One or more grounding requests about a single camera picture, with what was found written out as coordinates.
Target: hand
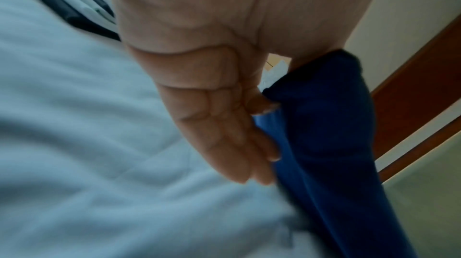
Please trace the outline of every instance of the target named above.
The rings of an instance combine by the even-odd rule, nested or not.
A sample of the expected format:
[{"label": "hand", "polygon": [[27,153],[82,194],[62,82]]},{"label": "hand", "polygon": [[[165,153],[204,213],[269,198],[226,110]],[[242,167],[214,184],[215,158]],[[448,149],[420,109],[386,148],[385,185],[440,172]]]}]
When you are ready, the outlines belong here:
[{"label": "hand", "polygon": [[121,37],[176,125],[227,178],[270,184],[276,144],[250,115],[269,52],[291,69],[342,48],[370,0],[113,0]]}]

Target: blue cloth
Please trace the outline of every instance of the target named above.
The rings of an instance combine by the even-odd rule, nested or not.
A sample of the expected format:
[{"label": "blue cloth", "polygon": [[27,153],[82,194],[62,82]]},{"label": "blue cloth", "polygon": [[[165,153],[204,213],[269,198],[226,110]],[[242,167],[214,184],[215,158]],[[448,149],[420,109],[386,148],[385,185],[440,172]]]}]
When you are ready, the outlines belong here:
[{"label": "blue cloth", "polygon": [[416,257],[374,165],[374,111],[356,57],[339,50],[264,90],[281,103],[256,118],[279,144],[279,182],[347,258]]}]

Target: light blue bedsheet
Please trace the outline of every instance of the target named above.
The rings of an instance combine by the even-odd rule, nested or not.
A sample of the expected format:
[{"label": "light blue bedsheet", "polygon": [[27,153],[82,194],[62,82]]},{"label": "light blue bedsheet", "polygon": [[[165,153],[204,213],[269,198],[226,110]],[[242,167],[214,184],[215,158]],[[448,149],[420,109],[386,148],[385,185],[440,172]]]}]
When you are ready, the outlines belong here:
[{"label": "light blue bedsheet", "polygon": [[276,186],[222,179],[115,41],[0,0],[0,258],[328,257]]}]

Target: skin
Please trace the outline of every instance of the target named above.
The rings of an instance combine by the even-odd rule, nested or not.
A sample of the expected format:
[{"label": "skin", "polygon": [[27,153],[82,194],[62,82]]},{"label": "skin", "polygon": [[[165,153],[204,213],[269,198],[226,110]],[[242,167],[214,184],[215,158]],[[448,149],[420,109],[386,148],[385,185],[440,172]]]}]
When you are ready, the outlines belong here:
[{"label": "skin", "polygon": [[120,35],[187,140],[230,180],[275,181],[277,145],[251,115],[268,53],[290,71],[341,49],[371,0],[113,0]]}]

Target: sleeve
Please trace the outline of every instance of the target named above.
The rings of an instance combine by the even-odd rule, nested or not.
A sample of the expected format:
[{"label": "sleeve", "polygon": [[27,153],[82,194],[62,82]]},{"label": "sleeve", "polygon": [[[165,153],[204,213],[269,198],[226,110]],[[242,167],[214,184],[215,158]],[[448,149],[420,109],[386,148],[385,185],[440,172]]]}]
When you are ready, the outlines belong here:
[{"label": "sleeve", "polygon": [[372,154],[374,111],[356,57],[329,53],[264,94],[281,103],[256,123],[279,144],[277,177],[347,258],[414,258]]}]

